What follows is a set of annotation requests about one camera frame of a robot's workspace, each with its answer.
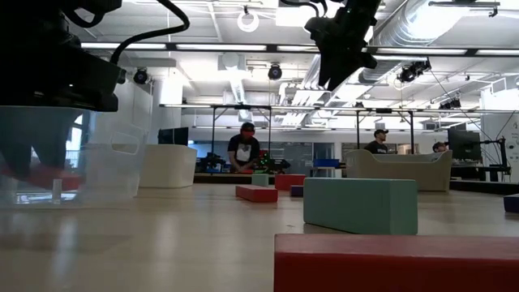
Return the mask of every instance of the person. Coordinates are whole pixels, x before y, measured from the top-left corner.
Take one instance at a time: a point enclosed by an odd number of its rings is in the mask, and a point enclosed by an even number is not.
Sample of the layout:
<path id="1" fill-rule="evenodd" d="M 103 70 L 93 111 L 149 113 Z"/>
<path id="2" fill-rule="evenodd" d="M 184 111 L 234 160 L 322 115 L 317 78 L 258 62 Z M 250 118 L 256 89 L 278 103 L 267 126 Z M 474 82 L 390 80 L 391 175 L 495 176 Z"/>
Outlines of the person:
<path id="1" fill-rule="evenodd" d="M 260 157 L 260 142 L 254 134 L 254 124 L 245 122 L 240 133 L 230 139 L 227 152 L 233 172 L 249 170 Z"/>
<path id="2" fill-rule="evenodd" d="M 434 151 L 434 153 L 445 152 L 447 151 L 447 144 L 444 142 L 436 142 L 432 145 L 432 151 Z"/>
<path id="3" fill-rule="evenodd" d="M 388 154 L 388 147 L 384 145 L 388 133 L 388 130 L 376 130 L 373 133 L 375 140 L 371 141 L 364 149 L 373 154 Z"/>

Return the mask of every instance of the black t-shirt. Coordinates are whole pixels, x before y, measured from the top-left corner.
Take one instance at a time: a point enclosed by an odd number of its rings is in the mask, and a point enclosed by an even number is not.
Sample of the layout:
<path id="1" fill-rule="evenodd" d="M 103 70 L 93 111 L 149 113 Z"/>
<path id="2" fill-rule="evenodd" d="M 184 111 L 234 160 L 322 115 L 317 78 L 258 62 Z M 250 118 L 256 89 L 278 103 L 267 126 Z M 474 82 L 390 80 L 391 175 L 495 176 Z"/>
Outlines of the black t-shirt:
<path id="1" fill-rule="evenodd" d="M 254 137 L 244 140 L 238 134 L 230 139 L 227 151 L 234 152 L 234 159 L 239 165 L 245 165 L 260 156 L 260 142 Z"/>
<path id="2" fill-rule="evenodd" d="M 388 154 L 388 147 L 384 144 L 380 144 L 376 140 L 370 142 L 364 149 L 373 154 Z"/>

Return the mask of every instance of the teal block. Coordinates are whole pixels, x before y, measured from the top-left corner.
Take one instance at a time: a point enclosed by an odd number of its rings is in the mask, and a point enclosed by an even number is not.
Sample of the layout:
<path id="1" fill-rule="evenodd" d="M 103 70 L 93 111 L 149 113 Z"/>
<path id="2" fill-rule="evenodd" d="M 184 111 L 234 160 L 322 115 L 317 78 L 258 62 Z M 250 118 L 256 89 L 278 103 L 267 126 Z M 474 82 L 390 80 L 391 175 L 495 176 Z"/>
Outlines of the teal block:
<path id="1" fill-rule="evenodd" d="M 416 234 L 418 184 L 414 180 L 307 178 L 303 219 L 355 234 Z"/>
<path id="2" fill-rule="evenodd" d="M 260 187 L 268 187 L 268 174 L 252 174 L 251 184 Z"/>

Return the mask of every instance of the computer monitor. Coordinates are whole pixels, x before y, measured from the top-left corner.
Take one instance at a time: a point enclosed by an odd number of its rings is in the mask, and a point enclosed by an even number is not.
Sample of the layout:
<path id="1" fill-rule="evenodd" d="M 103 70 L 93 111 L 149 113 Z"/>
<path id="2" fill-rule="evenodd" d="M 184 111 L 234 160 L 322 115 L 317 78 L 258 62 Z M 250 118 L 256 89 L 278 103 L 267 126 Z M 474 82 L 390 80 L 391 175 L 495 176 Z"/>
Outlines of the computer monitor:
<path id="1" fill-rule="evenodd" d="M 159 144 L 186 145 L 189 139 L 189 128 L 160 129 L 158 135 Z"/>
<path id="2" fill-rule="evenodd" d="M 479 133 L 448 129 L 448 148 L 454 159 L 479 161 L 481 159 Z"/>

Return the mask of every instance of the plastic container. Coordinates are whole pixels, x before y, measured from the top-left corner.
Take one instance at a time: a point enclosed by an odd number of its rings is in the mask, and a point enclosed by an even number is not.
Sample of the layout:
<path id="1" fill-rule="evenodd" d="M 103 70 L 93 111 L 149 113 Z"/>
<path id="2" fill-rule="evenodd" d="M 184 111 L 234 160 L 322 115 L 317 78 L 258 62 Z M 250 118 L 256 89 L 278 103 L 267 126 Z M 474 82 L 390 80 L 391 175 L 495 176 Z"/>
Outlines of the plastic container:
<path id="1" fill-rule="evenodd" d="M 314 159 L 314 167 L 338 167 L 338 159 Z"/>
<path id="2" fill-rule="evenodd" d="M 137 194 L 147 131 L 125 113 L 0 108 L 0 208 L 82 207 Z"/>

